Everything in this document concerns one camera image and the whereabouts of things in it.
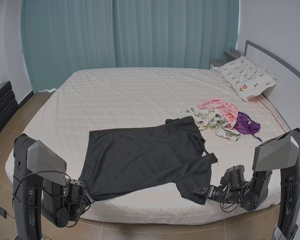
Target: black t-shirt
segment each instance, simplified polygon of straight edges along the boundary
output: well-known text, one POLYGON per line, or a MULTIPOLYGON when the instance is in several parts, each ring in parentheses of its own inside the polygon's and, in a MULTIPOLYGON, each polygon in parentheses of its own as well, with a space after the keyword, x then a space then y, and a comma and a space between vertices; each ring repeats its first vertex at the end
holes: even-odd
POLYGON ((96 201, 174 182, 183 198, 205 204, 193 189, 210 184, 218 160, 204 143, 191 116, 157 127, 90 131, 79 180, 96 201))

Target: purple strap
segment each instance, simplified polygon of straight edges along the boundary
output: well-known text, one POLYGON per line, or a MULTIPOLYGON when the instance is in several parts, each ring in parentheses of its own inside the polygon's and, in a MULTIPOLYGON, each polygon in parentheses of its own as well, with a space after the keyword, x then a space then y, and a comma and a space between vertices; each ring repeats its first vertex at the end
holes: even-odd
POLYGON ((258 133, 260 130, 260 124, 251 120, 251 118, 243 112, 238 112, 238 117, 236 118, 236 124, 234 128, 241 134, 252 134, 253 137, 262 142, 259 137, 254 134, 258 133))

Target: headboard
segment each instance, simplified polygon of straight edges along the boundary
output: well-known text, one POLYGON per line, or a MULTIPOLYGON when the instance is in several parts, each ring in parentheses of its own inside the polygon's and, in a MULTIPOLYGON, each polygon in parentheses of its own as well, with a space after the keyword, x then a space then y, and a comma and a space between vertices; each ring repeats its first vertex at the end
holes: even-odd
POLYGON ((300 127, 300 72, 268 50, 246 41, 245 54, 277 77, 277 84, 263 91, 290 129, 300 127))

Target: green curtain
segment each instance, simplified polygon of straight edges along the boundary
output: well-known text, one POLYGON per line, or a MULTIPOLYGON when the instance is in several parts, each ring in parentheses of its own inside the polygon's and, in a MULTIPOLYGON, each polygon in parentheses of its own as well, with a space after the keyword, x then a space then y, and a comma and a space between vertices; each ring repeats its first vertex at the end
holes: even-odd
POLYGON ((208 69, 236 45, 239 0, 23 0, 21 38, 34 92, 81 69, 208 69))

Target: tile floor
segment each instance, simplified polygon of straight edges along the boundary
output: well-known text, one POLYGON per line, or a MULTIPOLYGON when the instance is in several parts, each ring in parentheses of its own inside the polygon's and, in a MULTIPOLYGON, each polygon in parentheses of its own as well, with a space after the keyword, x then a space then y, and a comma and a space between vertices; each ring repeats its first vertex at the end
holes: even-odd
MULTIPOLYGON (((5 162, 13 148, 14 139, 25 129, 36 112, 52 93, 37 93, 19 109, 0 132, 0 206, 14 216, 11 206, 12 183, 5 172, 5 162)), ((168 224, 103 223, 80 219, 74 228, 56 228, 42 218, 42 231, 52 240, 155 240, 155 239, 218 239, 259 240, 272 238, 279 215, 279 205, 244 213, 225 220, 198 226, 168 224)), ((14 240, 17 229, 13 218, 0 217, 0 240, 14 240)))

